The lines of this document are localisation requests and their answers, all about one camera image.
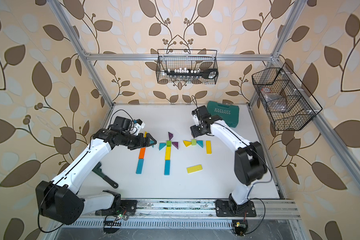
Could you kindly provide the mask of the orange long block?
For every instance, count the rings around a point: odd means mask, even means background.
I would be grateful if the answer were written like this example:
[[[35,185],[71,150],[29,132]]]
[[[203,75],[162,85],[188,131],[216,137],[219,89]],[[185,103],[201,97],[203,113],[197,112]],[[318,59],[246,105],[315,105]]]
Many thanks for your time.
[[[146,148],[141,148],[139,153],[139,159],[144,159]]]

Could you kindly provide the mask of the long yellow block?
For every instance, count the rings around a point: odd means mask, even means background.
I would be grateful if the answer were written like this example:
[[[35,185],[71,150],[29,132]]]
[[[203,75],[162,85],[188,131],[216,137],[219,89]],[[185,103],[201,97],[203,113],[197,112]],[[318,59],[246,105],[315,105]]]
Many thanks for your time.
[[[188,167],[187,168],[187,173],[192,174],[192,173],[199,172],[199,171],[202,171],[202,170],[203,170],[202,165],[195,165],[195,166]]]
[[[206,141],[206,152],[208,155],[212,154],[212,144],[211,141]]]
[[[171,158],[171,147],[166,147],[165,160],[169,161]]]

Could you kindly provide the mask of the purple triangle block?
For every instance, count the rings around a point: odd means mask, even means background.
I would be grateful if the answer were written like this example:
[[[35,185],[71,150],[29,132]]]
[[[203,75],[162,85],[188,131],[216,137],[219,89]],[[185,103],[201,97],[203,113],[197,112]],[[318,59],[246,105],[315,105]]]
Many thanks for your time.
[[[170,133],[170,132],[168,132],[168,135],[169,135],[169,140],[171,141],[172,138],[174,137],[174,135],[172,133]]]
[[[178,142],[172,142],[172,146],[174,146],[176,149],[179,149],[179,143]]]

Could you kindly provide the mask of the long teal block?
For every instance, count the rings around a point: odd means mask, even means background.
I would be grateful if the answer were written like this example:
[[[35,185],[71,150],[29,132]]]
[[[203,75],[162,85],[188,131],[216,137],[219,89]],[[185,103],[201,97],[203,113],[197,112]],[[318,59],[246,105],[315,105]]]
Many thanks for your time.
[[[137,169],[136,169],[136,174],[137,175],[140,175],[142,173],[143,166],[144,166],[144,159],[139,159],[138,164],[137,164]]]
[[[165,176],[170,175],[170,167],[171,167],[171,161],[170,160],[165,160],[165,170],[164,170],[164,175]]]

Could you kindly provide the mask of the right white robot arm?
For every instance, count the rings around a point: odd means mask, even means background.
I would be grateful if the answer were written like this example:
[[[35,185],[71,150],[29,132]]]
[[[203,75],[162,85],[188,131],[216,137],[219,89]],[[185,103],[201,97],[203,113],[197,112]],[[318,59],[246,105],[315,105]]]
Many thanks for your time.
[[[261,179],[270,170],[264,157],[264,150],[259,142],[250,142],[232,130],[222,117],[212,116],[206,106],[200,106],[192,111],[195,125],[191,126],[194,138],[203,135],[212,135],[220,139],[230,150],[235,153],[234,173],[238,183],[229,195],[228,201],[216,202],[218,214],[226,212],[235,217],[244,217],[254,212],[251,202],[251,193],[255,186],[268,184],[273,181]]]

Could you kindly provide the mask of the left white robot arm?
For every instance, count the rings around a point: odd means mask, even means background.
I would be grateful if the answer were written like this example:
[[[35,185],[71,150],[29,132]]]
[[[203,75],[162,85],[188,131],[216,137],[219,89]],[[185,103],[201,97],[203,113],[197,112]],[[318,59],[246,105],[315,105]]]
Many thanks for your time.
[[[96,213],[117,216],[126,212],[119,193],[104,190],[98,195],[80,196],[87,176],[114,147],[136,150],[153,146],[157,141],[151,134],[140,132],[145,124],[140,120],[116,117],[113,124],[98,130],[85,150],[50,182],[36,187],[39,215],[65,225],[71,225],[81,215]]]

